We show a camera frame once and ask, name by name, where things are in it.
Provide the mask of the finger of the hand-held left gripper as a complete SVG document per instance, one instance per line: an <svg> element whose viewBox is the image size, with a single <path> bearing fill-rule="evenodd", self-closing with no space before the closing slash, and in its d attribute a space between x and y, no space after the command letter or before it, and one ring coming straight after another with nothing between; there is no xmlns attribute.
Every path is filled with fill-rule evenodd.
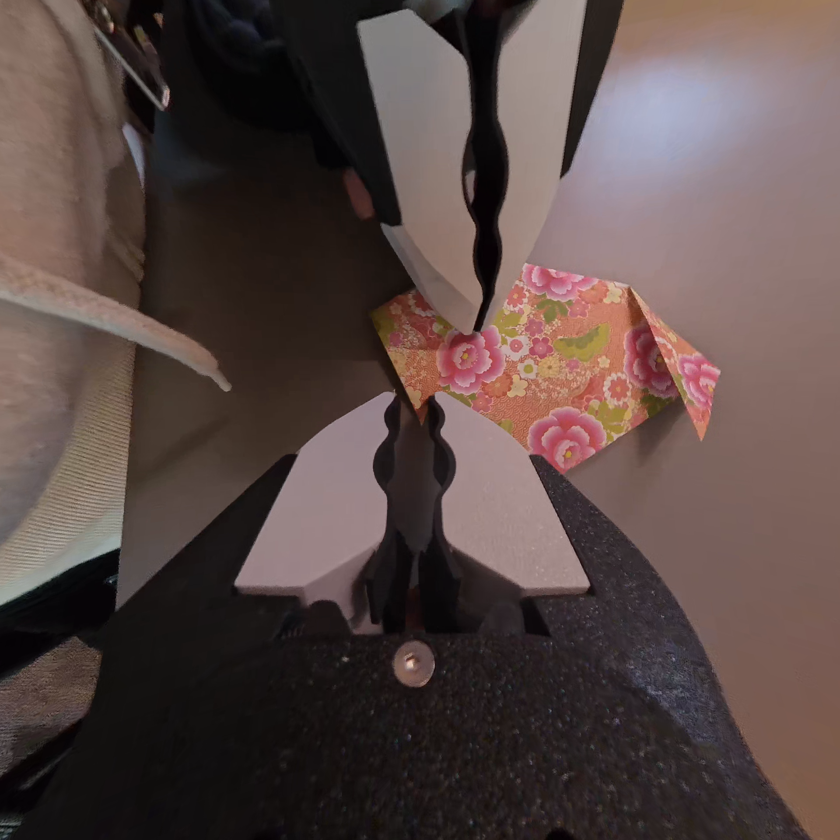
<svg viewBox="0 0 840 840"><path fill-rule="evenodd" d="M472 333L484 292L464 192L467 63L413 10L370 18L357 31L400 214L382 231L426 302Z"/></svg>
<svg viewBox="0 0 840 840"><path fill-rule="evenodd" d="M508 299L560 179L587 2L476 16L476 330Z"/></svg>

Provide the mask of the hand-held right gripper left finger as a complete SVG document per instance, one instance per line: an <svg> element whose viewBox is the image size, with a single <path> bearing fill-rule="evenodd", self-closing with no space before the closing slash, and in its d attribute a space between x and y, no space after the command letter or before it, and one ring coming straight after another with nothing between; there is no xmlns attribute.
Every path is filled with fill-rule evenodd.
<svg viewBox="0 0 840 840"><path fill-rule="evenodd" d="M401 402L384 392L301 447L235 586L247 595L361 600L382 542Z"/></svg>

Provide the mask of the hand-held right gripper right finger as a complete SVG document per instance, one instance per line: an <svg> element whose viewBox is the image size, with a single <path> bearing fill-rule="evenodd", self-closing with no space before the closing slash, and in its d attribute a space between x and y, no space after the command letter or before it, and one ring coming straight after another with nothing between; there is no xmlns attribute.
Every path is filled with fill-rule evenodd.
<svg viewBox="0 0 840 840"><path fill-rule="evenodd" d="M466 561L466 596L582 595L589 579L525 449L447 393L427 403L444 468L443 537Z"/></svg>

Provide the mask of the floral origami paper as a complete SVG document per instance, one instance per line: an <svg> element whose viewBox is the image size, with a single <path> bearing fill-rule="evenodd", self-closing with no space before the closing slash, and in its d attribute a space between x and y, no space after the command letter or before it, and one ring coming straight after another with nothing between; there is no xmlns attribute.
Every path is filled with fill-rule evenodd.
<svg viewBox="0 0 840 840"><path fill-rule="evenodd" d="M673 404L707 433L719 368L626 284L526 264L480 331L415 288L371 320L421 418L448 394L561 474Z"/></svg>

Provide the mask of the person's light jacket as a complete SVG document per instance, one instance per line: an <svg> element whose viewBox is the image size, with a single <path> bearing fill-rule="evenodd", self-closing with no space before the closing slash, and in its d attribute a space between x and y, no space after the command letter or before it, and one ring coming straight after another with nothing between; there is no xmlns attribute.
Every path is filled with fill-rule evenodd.
<svg viewBox="0 0 840 840"><path fill-rule="evenodd" d="M1 603L121 545L138 348L231 389L140 311L148 141L86 2L1 2Z"/></svg>

